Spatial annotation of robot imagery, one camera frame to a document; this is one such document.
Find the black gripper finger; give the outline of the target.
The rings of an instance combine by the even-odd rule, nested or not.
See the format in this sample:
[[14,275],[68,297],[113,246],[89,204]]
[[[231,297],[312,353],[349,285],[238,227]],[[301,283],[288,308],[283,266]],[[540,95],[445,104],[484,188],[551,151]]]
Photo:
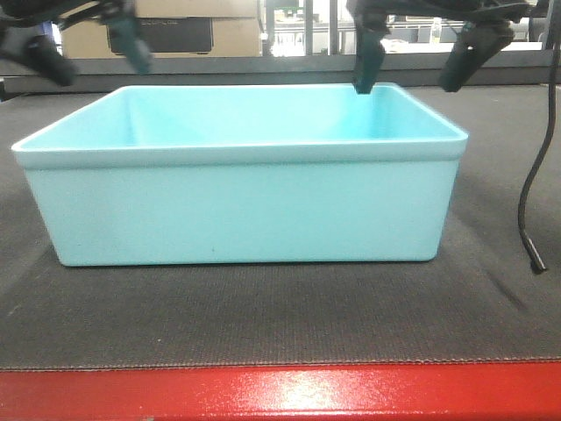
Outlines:
[[1,57],[59,86],[70,86],[76,78],[75,66],[59,54],[56,45],[43,34],[23,38],[5,37],[1,41]]
[[458,92],[513,39],[509,22],[466,22],[438,78],[439,86],[445,92]]
[[123,55],[138,74],[148,74],[151,70],[152,54],[141,38],[136,18],[111,18],[106,21],[106,27],[111,51]]
[[352,84],[359,95],[370,94],[377,81],[386,51],[381,41],[387,28],[359,28],[356,31],[356,59]]

